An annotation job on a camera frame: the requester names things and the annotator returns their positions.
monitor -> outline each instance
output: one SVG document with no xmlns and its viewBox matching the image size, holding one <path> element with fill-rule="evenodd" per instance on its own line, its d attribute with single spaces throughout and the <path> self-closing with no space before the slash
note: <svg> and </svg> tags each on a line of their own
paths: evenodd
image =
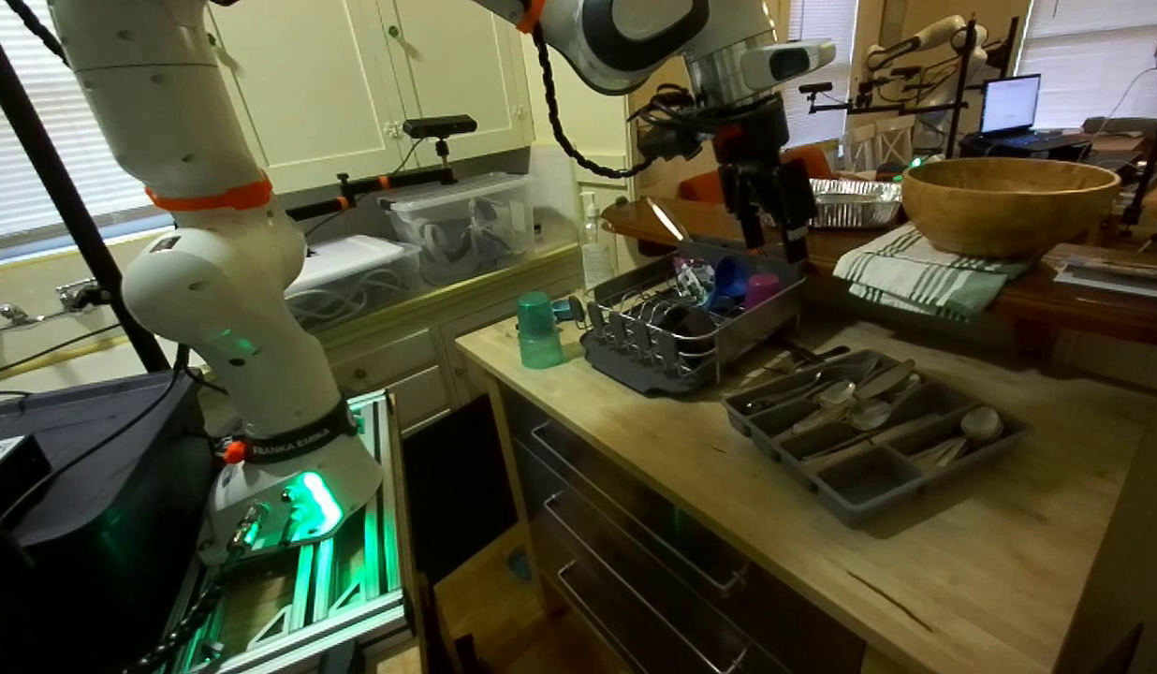
<svg viewBox="0 0 1157 674">
<path fill-rule="evenodd" d="M 1041 75 L 990 77 L 980 135 L 1028 131 L 1036 111 Z"/>
</svg>

floor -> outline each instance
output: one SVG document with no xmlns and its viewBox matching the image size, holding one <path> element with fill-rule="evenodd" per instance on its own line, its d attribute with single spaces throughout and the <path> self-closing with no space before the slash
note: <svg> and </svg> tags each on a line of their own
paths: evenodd
<svg viewBox="0 0 1157 674">
<path fill-rule="evenodd" d="M 433 587 L 442 628 L 472 641 L 487 674 L 626 674 L 628 668 L 569 610 L 545 610 L 525 574 L 519 532 L 498 534 Z M 407 649 L 374 674 L 416 674 Z"/>
</svg>

metal tray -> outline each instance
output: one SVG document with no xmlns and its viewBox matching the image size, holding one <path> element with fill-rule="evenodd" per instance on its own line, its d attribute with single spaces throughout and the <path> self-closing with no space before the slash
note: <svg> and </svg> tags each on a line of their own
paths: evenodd
<svg viewBox="0 0 1157 674">
<path fill-rule="evenodd" d="M 716 311 L 680 292 L 679 257 L 718 266 L 736 257 L 744 273 L 772 273 L 779 292 L 744 303 L 740 311 Z M 724 372 L 751 352 L 765 337 L 801 318 L 801 273 L 784 257 L 756 257 L 733 245 L 690 240 L 674 255 L 609 278 L 590 287 L 584 361 L 626 382 L 635 394 L 684 396 L 724 382 Z"/>
<path fill-rule="evenodd" d="M 860 525 L 1005 449 L 1025 426 L 911 361 L 845 352 L 728 396 L 730 424 Z"/>
</svg>

wooden countertop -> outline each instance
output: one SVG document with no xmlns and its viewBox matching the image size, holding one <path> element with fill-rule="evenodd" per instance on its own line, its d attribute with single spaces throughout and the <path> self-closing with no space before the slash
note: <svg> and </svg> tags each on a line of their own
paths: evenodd
<svg viewBox="0 0 1157 674">
<path fill-rule="evenodd" d="M 1153 396 L 1090 379 L 1008 372 L 845 327 L 829 343 L 914 361 L 1020 416 L 1008 458 L 849 529 L 728 424 L 718 396 L 641 396 L 580 361 L 527 372 L 513 322 L 460 337 L 502 387 L 543 406 L 641 483 L 835 614 L 885 656 L 925 671 L 1051 671 L 1121 498 Z"/>
<path fill-rule="evenodd" d="M 654 200 L 674 220 L 696 228 L 706 240 L 740 240 L 733 218 L 711 203 Z M 626 203 L 605 215 L 609 228 L 644 245 L 674 245 L 674 232 L 659 226 L 648 203 Z M 807 273 L 820 284 L 844 284 L 830 278 L 839 255 L 870 245 L 877 232 L 807 232 Z M 1008 284 L 991 307 L 991 318 L 1008 318 L 1028 331 L 1082 331 L 1121 339 L 1157 343 L 1157 301 L 1116 297 L 1097 287 L 1056 284 L 1050 266 L 1033 266 Z"/>
</svg>

cabinet door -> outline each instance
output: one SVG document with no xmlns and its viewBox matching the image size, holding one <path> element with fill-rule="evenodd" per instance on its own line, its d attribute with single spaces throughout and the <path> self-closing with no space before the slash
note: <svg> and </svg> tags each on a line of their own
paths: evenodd
<svg viewBox="0 0 1157 674">
<path fill-rule="evenodd" d="M 472 0 L 383 0 L 398 86 L 421 117 L 475 120 L 448 138 L 448 157 L 519 148 L 530 141 L 519 32 Z"/>
<path fill-rule="evenodd" d="M 223 75 L 276 191 L 388 171 L 399 98 L 372 0 L 261 0 L 212 7 Z"/>
</svg>

